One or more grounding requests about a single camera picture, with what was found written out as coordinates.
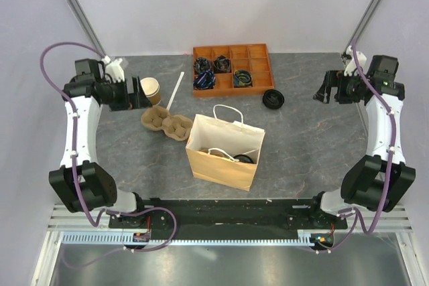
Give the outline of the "brown paper bag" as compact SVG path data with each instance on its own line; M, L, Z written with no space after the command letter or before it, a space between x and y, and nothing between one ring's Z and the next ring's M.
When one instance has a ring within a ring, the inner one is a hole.
M223 107L239 114L234 122L217 116ZM251 189L265 130L244 123L243 113L227 105L216 104L213 116L195 115L186 153L194 177L244 191Z

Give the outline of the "black plastic cup lid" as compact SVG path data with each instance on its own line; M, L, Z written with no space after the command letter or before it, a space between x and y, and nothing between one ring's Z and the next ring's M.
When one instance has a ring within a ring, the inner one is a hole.
M254 160L246 154L235 155L235 156L233 156L233 159L234 159L234 161L241 162L241 163L249 163L249 164L255 163Z

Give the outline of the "pulp cardboard cup carrier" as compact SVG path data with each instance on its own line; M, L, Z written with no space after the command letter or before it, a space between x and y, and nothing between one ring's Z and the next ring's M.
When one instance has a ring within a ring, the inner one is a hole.
M226 153L225 151L223 151L222 149L219 148L207 148L207 147L203 147L200 152L209 154L209 155L214 155L217 157L221 157L224 159L233 159L228 153Z

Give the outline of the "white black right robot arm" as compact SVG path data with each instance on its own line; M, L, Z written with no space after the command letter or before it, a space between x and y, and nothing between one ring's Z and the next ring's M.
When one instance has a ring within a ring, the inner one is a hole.
M363 76L358 68L367 58L350 49L341 56L343 70L326 72L320 89L313 96L324 104L333 99L339 104L363 102L368 117L365 155L347 172L341 187L318 195L319 205L307 211L308 223L322 228L342 209L351 206L377 211L392 211L415 180L416 171L406 165L400 138L400 117L405 86L395 81L397 58L376 55Z

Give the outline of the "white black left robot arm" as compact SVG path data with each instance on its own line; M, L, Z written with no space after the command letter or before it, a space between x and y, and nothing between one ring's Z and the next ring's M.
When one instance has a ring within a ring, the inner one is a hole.
M64 85L66 108L66 146L60 167L49 173L48 181L71 212L107 208L124 213L133 228L142 227L147 212L139 207L136 193L124 192L98 162L96 136L104 106L110 111L144 109L152 104L138 77L129 90L124 69L125 58L83 59L74 63L76 74Z

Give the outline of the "left white wrapped straw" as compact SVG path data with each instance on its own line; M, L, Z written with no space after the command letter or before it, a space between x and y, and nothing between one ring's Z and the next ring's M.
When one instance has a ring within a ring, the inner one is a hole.
M176 93L177 93L177 91L178 91L178 89L179 89L179 87L180 87L180 84L181 84L181 82L182 82L182 79L183 79L184 75L185 75L185 72L184 72L184 71L181 71L181 72L180 72L180 75L179 75L179 77L178 77L178 80L177 80L177 82L176 82L176 85L175 85L175 87L174 87L174 89L173 89L173 91L172 91L172 94L171 94L171 96L170 96L170 99L169 99L169 101L168 101L167 107L166 107L166 109L167 109L168 111L171 109L172 103L173 103L173 101L174 101L174 99L175 99Z

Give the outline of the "stack of black lids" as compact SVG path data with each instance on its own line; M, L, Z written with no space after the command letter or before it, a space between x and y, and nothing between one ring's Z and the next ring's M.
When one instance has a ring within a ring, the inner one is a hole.
M284 102L283 94L275 89L266 90L262 96L262 103L269 109L280 109L284 105Z

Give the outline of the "blue striped rolled cloth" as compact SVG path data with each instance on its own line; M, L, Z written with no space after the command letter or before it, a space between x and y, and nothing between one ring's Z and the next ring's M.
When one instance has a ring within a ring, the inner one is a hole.
M213 89L216 84L216 77L212 70L205 70L198 73L193 81L193 88L195 90L209 90Z

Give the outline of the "dark patterned rolled cloth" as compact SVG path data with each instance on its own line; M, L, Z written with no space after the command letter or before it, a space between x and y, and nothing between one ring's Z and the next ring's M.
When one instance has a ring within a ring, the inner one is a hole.
M211 63L205 57L197 57L194 62L194 69L197 74L209 71L211 69Z

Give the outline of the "orange wooden compartment tray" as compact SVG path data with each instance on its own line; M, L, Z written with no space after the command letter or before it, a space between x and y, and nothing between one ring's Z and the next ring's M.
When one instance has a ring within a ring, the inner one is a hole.
M220 55L230 59L231 71L229 73L215 74L213 70L213 62ZM197 57L205 57L210 61L211 70L214 72L216 77L216 84L213 89L195 90L193 88L193 95L196 98L260 95L264 94L266 90L275 88L269 52L266 44L194 47L192 57L192 87L193 81L198 75L194 69L194 62ZM233 73L236 70L247 70L251 73L253 79L252 87L235 88L233 86Z

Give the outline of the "blue yellow rolled cloth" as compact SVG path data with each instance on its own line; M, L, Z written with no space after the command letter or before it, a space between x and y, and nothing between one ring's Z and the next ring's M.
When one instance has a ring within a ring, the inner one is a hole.
M236 70L233 73L233 86L235 88L252 87L252 75L247 70Z

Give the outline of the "black rolled cloth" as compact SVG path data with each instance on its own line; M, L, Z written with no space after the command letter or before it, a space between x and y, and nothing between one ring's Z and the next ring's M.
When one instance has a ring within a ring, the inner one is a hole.
M213 70L215 74L229 73L231 71L231 61L227 57L220 55L213 62Z

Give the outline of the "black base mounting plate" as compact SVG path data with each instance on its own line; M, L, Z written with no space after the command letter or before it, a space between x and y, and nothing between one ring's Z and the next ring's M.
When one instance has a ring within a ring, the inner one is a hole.
M138 217L111 216L109 228L149 228L156 237L293 237L299 230L346 229L347 223L320 210L319 198L162 200L139 203Z

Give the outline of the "aluminium front rail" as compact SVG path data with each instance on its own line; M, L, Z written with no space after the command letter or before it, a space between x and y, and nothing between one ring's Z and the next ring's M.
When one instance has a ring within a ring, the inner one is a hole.
M103 214L99 225L94 227L83 212L71 213L64 205L54 205L48 230L51 231L95 231L108 230L110 217Z

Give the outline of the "aluminium frame post left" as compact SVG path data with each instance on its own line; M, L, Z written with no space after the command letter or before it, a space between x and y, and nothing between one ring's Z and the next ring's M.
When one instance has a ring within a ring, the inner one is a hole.
M101 44L99 38L97 37L96 32L92 27L88 17L86 16L79 0L66 0L66 2L71 8L75 18L77 19L79 25L81 26L90 43L95 47L95 49L104 54L105 49Z

